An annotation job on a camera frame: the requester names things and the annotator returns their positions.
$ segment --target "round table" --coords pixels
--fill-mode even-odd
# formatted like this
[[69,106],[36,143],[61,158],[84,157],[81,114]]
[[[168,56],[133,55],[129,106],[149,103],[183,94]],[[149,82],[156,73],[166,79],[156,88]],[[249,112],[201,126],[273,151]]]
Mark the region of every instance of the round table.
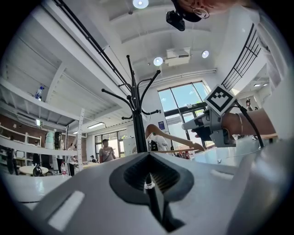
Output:
[[[33,169],[34,166],[25,166],[25,167],[20,167],[19,171],[23,174],[33,174]],[[42,174],[46,174],[48,172],[48,168],[46,167],[40,167],[42,170]]]

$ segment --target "sign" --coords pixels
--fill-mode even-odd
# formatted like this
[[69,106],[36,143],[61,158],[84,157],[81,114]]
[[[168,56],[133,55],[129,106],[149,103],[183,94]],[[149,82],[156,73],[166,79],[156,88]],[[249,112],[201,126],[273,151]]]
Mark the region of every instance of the sign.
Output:
[[159,129],[164,130],[164,122],[158,122]]

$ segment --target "black metal railing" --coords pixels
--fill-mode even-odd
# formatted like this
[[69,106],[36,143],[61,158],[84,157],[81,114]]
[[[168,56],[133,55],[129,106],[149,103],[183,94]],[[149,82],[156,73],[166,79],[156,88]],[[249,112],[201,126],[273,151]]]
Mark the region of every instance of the black metal railing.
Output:
[[258,43],[258,36],[254,24],[252,24],[248,38],[242,51],[230,70],[225,80],[221,83],[227,90],[232,89],[237,82],[244,76],[254,60],[257,58],[261,47]]

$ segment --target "bracelet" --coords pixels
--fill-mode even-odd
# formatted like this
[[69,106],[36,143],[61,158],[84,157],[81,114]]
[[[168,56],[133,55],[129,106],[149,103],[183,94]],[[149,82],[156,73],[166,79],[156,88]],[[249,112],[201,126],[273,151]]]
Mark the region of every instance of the bracelet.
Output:
[[239,117],[240,119],[240,124],[241,124],[241,134],[243,134],[243,123],[242,123],[242,119],[239,113],[236,113],[236,115]]

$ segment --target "plastic bottle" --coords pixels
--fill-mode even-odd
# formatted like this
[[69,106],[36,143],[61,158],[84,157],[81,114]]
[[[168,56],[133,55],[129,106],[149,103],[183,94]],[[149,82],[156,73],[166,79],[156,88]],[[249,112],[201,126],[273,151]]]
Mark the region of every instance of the plastic bottle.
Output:
[[61,172],[62,172],[62,174],[63,175],[66,175],[66,169],[65,169],[65,164],[64,164],[64,162],[61,164]]
[[37,100],[40,100],[40,98],[42,97],[41,94],[42,94],[42,90],[44,90],[44,87],[40,86],[40,88],[38,89],[37,93],[35,94],[35,98]]

